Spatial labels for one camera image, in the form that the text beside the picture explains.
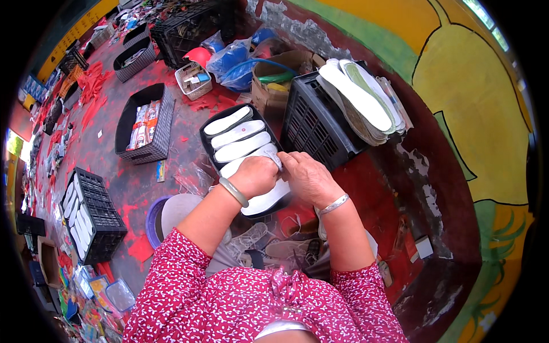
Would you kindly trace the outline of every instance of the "woman's right hand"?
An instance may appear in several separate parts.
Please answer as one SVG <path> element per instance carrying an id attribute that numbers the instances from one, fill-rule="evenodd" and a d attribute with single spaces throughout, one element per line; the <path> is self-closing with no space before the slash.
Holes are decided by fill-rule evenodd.
<path id="1" fill-rule="evenodd" d="M 294 194 L 319 210 L 345 194 L 328 169 L 308 153 L 282 151 L 277 155 L 284 165 L 283 179 L 290 182 Z"/>

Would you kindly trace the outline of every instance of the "silver bracelet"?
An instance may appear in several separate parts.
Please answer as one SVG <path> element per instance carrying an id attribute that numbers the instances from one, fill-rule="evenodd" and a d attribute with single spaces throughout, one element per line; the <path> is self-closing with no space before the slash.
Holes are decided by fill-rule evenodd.
<path id="1" fill-rule="evenodd" d="M 235 197 L 238 200 L 238 202 L 242 205 L 242 207 L 246 208 L 246 207 L 250 206 L 250 203 L 248 202 L 248 200 L 246 199 L 244 194 L 242 194 L 242 192 L 240 192 L 234 186 L 234 184 L 231 183 L 231 181 L 225 179 L 224 177 L 220 177 L 219 178 L 219 184 L 222 184 L 225 188 L 227 188 L 229 193 L 231 193 L 233 195 L 233 197 Z"/>
<path id="2" fill-rule="evenodd" d="M 349 199 L 349 195 L 347 193 L 343 194 L 339 197 L 338 200 L 334 201 L 330 205 L 326 206 L 324 210 L 321 210 L 319 212 L 320 215 L 325 215 L 326 213 L 332 212 L 333 210 L 337 209 L 341 205 L 343 205 L 347 200 Z"/>

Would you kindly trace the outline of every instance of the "cardboard box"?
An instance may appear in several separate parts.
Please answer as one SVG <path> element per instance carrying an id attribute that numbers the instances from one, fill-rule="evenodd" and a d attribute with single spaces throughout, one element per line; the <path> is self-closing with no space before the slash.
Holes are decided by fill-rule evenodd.
<path id="1" fill-rule="evenodd" d="M 38 260 L 44 279 L 48 286 L 60 289 L 58 257 L 59 253 L 55 243 L 51 239 L 38 236 Z"/>
<path id="2" fill-rule="evenodd" d="M 310 61 L 314 70 L 326 64 L 319 55 L 300 50 L 288 51 L 270 57 L 268 60 L 290 67 L 295 71 L 298 71 L 301 64 L 305 61 Z M 281 74 L 285 71 L 283 68 L 268 63 L 257 63 L 252 69 L 251 95 L 254 105 L 277 137 L 280 137 L 284 111 L 290 93 L 268 89 L 267 84 L 262 85 L 257 77 Z"/>

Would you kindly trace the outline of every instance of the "yellow painted wall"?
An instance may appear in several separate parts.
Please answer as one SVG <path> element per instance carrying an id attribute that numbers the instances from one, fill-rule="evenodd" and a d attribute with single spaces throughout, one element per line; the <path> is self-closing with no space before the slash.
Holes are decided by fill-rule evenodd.
<path id="1" fill-rule="evenodd" d="M 111 11 L 118 5 L 118 0 L 101 0 L 97 5 L 92 7 L 76 24 L 63 36 L 61 41 L 53 48 L 53 51 L 46 59 L 46 62 L 40 68 L 37 78 L 46 82 L 52 71 L 59 64 L 59 61 L 65 55 L 66 48 L 74 42 L 74 40 L 82 37 L 101 17 Z"/>

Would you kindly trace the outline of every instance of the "white plastic basket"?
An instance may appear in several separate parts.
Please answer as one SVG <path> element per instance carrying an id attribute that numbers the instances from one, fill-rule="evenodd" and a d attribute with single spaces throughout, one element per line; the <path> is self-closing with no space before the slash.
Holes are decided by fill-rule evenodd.
<path id="1" fill-rule="evenodd" d="M 204 68 L 202 68 L 202 66 L 200 66 L 198 63 L 196 63 L 194 61 L 191 61 L 191 63 L 187 64 L 186 66 L 184 66 L 181 69 L 178 69 L 175 72 L 175 79 L 177 80 L 177 84 L 179 85 L 179 88 L 181 89 L 181 92 L 183 92 L 183 94 L 185 94 L 187 96 L 187 98 L 189 98 L 191 101 L 194 101 L 194 100 L 200 98 L 201 96 L 203 96 L 204 94 L 206 94 L 207 92 L 212 90 L 211 76 L 207 71 L 206 71 L 206 74 L 210 78 L 208 80 L 208 82 L 206 82 L 202 86 L 198 87 L 197 89 L 195 89 L 193 91 L 190 91 L 190 92 L 187 92 L 187 93 L 183 90 L 183 80 L 185 80 L 185 77 L 187 76 L 187 70 L 192 69 L 192 68 L 197 67 L 197 66 L 199 66 L 201 70 L 205 71 Z"/>

